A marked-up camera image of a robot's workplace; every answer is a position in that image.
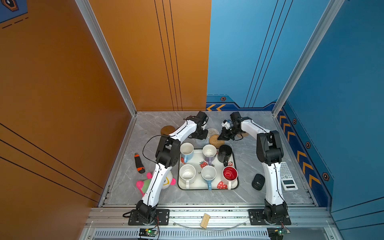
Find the black mug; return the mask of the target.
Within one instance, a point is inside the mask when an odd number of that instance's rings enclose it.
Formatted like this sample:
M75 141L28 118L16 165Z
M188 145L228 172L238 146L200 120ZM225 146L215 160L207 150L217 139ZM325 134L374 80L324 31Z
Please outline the black mug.
M222 163L225 167L229 166L230 158L233 154L233 150L228 145L222 145L219 147L218 150L218 160L220 163Z

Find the colourful plush toy with glasses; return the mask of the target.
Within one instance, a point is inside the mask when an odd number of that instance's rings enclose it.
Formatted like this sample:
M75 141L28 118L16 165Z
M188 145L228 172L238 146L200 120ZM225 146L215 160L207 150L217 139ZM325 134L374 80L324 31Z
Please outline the colourful plush toy with glasses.
M146 180L136 182L136 187L139 189L142 196L144 196L145 193L147 192L149 185L150 185L150 182L152 180L152 177L153 177L153 175L151 173L147 173L147 179ZM167 189L168 187L173 186L175 184L176 184L176 179L173 177L172 172L169 172L166 179L165 179L165 182L162 186L162 189L163 190Z

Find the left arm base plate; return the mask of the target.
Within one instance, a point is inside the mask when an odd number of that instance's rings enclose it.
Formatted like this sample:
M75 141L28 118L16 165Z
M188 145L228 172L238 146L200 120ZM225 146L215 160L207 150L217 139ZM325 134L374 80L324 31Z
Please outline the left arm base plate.
M156 213L149 220L140 217L137 210L133 210L130 214L128 225L129 226L167 226L169 224L170 210L169 209L156 209Z

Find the tan rattan round coaster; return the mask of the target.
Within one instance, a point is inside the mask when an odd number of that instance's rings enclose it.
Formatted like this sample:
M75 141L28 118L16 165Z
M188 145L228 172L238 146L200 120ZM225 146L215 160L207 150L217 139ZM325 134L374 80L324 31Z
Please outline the tan rattan round coaster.
M223 140L218 140L219 135L212 135L209 139L210 145L215 146L217 149L219 149L222 145L224 145L226 142Z

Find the aluminium corner post right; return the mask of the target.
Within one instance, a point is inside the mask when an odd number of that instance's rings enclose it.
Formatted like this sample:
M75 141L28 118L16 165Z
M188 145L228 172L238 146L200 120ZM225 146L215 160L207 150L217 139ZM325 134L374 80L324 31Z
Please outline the aluminium corner post right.
M319 44L323 40L325 34L327 33L329 27L334 21L336 15L344 4L344 0L332 0L329 1L325 11L323 12L316 28L314 29L306 47L304 48L295 68L293 69L290 77L288 78L273 110L272 115L277 117L280 110L283 108L284 103L287 101L289 95L300 79L302 73L310 62L312 56L317 50Z

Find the red inside white mug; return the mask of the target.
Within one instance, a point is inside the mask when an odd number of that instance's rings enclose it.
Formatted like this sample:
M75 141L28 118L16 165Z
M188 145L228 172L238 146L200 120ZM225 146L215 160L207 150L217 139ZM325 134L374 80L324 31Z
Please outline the red inside white mug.
M238 178L238 171L232 166L224 167L222 171L222 182L227 186L228 190L232 189L233 183Z

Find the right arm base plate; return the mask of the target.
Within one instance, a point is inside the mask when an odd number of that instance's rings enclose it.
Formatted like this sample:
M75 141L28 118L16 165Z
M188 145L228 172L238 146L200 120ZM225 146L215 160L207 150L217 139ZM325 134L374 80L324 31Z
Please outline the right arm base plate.
M286 210L274 214L265 209L249 209L248 214L252 226L277 226L281 224L290 226L292 224L291 218Z

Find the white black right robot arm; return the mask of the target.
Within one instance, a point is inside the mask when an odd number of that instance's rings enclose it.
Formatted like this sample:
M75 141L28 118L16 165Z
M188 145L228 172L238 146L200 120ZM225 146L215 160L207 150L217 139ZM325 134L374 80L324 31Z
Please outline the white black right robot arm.
M251 118L241 117L239 112L233 112L230 117L230 121L223 121L222 133L218 139L221 141L234 140L236 135L242 133L247 133L256 139L257 158L262 163L265 173L264 220L270 225L291 225L280 177L284 151L279 132L261 127Z

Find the light blue mug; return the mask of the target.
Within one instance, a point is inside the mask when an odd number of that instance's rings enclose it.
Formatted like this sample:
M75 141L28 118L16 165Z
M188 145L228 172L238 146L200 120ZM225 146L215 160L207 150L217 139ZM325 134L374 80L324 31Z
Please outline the light blue mug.
M194 146L191 143L183 143L180 147L181 152L181 162L186 164L189 160L193 158L194 155Z
M217 171L213 166L205 166L201 171L201 176L204 181L207 183L208 190L212 190L212 181L217 176Z

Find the white calculator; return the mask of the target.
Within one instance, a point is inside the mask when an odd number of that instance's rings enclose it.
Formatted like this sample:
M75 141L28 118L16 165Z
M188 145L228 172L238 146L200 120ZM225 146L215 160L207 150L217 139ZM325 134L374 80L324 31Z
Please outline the white calculator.
M281 162L280 176L285 191L298 190L298 186L286 162Z

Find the black computer mouse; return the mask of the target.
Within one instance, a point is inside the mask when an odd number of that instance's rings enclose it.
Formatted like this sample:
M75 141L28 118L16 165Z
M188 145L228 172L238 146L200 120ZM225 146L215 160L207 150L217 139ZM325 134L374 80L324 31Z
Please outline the black computer mouse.
M261 191L265 184L265 177L261 174L256 174L253 181L252 181L252 187L257 190Z

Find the blue woven round coaster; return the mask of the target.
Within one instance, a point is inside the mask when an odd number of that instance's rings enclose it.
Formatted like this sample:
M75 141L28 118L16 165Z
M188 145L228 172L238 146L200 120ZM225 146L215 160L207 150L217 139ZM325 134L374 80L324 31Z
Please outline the blue woven round coaster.
M195 142L196 142L196 144L198 146L204 147L205 145L209 144L209 139L208 138L205 138L205 139L202 139L202 140L195 139Z

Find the green circuit board right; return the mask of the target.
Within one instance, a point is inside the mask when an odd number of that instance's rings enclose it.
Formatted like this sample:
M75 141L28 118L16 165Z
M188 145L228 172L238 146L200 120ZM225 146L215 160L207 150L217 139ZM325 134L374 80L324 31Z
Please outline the green circuit board right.
M283 240L284 235L290 234L288 229L267 229L271 240Z

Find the small wooden block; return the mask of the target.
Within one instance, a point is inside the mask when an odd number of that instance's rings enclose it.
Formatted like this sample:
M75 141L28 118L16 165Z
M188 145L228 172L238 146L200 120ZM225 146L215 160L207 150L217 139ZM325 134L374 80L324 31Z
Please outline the small wooden block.
M201 224L200 224L200 226L203 229L206 229L208 227L208 223L209 223L210 218L211 218L211 216L208 215L208 214L204 214L203 215L203 218L202 218L202 221L201 221Z

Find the purple mug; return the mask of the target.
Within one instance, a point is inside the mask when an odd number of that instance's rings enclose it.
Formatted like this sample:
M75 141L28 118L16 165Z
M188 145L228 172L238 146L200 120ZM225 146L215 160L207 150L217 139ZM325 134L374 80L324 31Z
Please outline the purple mug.
M217 154L217 148L214 145L205 145L202 149L202 153L205 162L207 162L209 166L212 166Z

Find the aluminium corner post left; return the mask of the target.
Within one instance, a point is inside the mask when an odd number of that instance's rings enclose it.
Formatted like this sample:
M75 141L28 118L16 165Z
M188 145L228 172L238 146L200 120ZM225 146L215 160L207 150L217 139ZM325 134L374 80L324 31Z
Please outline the aluminium corner post left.
M114 56L111 52L111 49L107 43L107 40L103 34L103 31L100 27L100 24L96 18L96 15L92 9L91 3L89 1L84 0L75 0L91 34L92 37L97 44L97 47L115 81L117 88L133 117L137 115L137 109L133 103L131 95L128 91L126 83L122 77L122 74L118 68L118 65L114 59Z

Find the white strawberry serving tray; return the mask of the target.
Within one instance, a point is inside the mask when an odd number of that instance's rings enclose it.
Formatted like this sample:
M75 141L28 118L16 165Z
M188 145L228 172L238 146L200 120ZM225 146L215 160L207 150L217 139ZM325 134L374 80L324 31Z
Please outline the white strawberry serving tray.
M212 163L203 149L194 150L190 155L180 154L178 185L182 190L234 190L239 185L234 154L224 163L218 156Z

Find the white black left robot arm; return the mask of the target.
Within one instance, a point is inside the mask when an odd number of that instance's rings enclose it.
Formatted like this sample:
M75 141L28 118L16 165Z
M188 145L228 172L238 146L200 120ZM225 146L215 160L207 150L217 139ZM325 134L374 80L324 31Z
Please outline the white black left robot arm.
M138 219L146 225L156 220L156 208L159 203L160 193L164 182L171 169L180 160L180 148L184 140L189 137L204 139L208 135L205 125L209 117L200 112L201 116L189 116L183 125L169 135L161 135L156 150L156 166L149 187L136 204L134 213Z

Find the light brown wooden coaster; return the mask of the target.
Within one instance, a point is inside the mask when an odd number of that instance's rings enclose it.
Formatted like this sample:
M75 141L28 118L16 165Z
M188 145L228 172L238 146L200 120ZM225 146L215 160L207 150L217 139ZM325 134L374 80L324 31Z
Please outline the light brown wooden coaster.
M173 133L176 131L176 128L174 126L164 126L161 129L161 135L167 135L167 136L172 136Z

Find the light blue mug front centre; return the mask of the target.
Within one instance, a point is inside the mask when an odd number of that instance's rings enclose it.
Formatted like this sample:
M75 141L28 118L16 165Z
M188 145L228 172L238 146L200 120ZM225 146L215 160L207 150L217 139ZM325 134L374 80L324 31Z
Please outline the light blue mug front centre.
M205 166L201 171L201 176L204 181L207 183L208 190L212 190L212 181L217 176L217 171L213 166Z

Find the cork coaster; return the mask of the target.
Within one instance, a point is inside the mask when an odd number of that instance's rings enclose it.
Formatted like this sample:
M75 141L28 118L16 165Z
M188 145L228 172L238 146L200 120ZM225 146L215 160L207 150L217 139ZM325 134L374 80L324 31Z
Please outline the cork coaster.
M244 137L247 137L248 135L249 135L248 133L242 132L242 133L237 134L237 137L242 139Z

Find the white mug front left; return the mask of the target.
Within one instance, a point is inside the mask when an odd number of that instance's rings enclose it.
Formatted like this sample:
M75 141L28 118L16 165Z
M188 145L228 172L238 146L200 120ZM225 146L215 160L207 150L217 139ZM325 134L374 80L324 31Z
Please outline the white mug front left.
M184 185L185 190L189 190L197 177L196 168L193 165L185 164L179 170L179 180Z

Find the aluminium corner post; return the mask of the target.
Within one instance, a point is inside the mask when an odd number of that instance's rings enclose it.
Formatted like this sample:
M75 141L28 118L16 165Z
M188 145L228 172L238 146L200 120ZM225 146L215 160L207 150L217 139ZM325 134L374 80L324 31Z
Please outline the aluminium corner post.
M325 34L327 33L329 27L334 21L336 15L344 4L344 0L332 0L329 1L325 11L323 12L316 28L314 29L306 47L304 48L295 68L293 69L290 77L288 78L273 110L272 115L277 117L280 110L283 108L284 103L287 101L289 95L300 79L302 73L310 62L312 56L317 50L319 44L323 40Z
M137 109L133 103L131 95L128 91L126 83L122 77L122 74L118 68L118 65L114 59L114 56L111 52L111 49L107 43L107 40L103 34L103 31L100 27L100 24L96 18L96 15L92 9L91 3L89 1L84 0L75 0L91 34L92 37L97 44L97 47L115 81L117 88L133 117L137 115Z

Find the green circuit board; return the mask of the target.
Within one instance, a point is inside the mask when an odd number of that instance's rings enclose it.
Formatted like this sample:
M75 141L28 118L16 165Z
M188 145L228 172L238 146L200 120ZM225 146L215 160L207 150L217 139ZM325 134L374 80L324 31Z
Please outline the green circuit board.
M140 239L153 239L159 236L159 231L155 229L140 229L139 238Z
M284 235L290 234L288 229L267 229L271 240L283 240Z

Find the green circuit board left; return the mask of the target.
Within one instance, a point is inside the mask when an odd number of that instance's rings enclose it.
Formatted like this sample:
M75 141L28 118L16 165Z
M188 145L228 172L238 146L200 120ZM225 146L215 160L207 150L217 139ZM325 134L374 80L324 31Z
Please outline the green circuit board left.
M159 236L159 231L155 229L140 229L139 238L140 239L153 239Z

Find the light blue mug back left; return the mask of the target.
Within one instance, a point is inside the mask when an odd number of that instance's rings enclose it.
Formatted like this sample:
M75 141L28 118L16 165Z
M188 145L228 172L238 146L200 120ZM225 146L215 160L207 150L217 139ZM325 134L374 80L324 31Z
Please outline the light blue mug back left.
M183 143L180 147L181 152L181 162L186 164L189 160L193 158L194 155L194 146L191 143Z

